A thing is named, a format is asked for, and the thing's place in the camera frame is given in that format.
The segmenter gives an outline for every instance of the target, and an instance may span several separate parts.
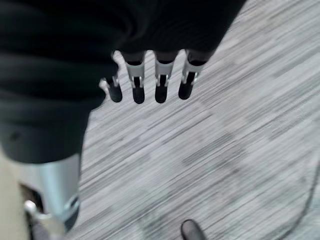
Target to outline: robotic hand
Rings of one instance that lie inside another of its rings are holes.
[[[212,52],[187,51],[179,89],[181,99],[191,95],[195,80],[200,75]],[[133,99],[137,104],[144,101],[144,56],[145,52],[122,53],[132,84]],[[164,103],[174,60],[178,52],[155,52],[155,100]],[[106,79],[111,99],[122,99],[121,87],[116,77]],[[74,226],[80,209],[79,180],[81,176],[81,155],[50,162],[9,161],[24,196],[24,209],[30,220],[41,224],[52,239],[62,238]]]
[[[142,104],[145,51],[155,53],[155,100],[164,103],[175,58],[186,50],[178,93],[186,100],[245,2],[1,1],[0,160],[10,165],[28,217],[53,239],[75,225],[84,135],[106,94],[101,77],[111,99],[122,100],[114,51]]]
[[[156,79],[154,96],[159,104],[163,104],[167,99],[168,85],[178,53],[178,51],[154,51]],[[132,86],[133,100],[137,104],[142,104],[145,100],[145,51],[137,53],[121,52],[121,54],[125,60],[129,81]],[[178,92],[180,99],[186,100],[190,97],[194,83],[213,54],[214,51],[186,50],[186,59]],[[116,103],[121,102],[123,95],[118,77],[103,78],[102,80],[106,82],[110,98]]]

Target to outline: black fingertip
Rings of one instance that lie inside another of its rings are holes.
[[[109,95],[112,101],[114,101],[115,103],[119,103],[122,101],[122,91],[121,91],[121,87],[120,85],[118,86],[114,86],[111,85],[109,87]]]
[[[165,86],[157,86],[155,88],[155,101],[163,104],[167,99],[168,88]]]
[[[135,103],[142,104],[145,101],[145,89],[143,87],[133,88],[132,93]]]
[[[192,93],[193,85],[191,83],[183,84],[181,82],[179,88],[179,98],[182,100],[187,100]]]

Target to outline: black shoe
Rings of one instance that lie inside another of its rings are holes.
[[[183,240],[207,240],[201,227],[192,219],[185,220],[180,231]]]

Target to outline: black knit fabric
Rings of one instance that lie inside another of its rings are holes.
[[[0,0],[2,148],[22,162],[81,151],[115,50],[215,50],[245,1]]]

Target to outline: gray striped carpet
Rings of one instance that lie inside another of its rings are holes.
[[[186,218],[210,240],[320,239],[320,0],[249,0],[189,100],[181,53],[165,104],[146,57],[137,105],[91,116],[82,207],[67,240],[176,240]]]

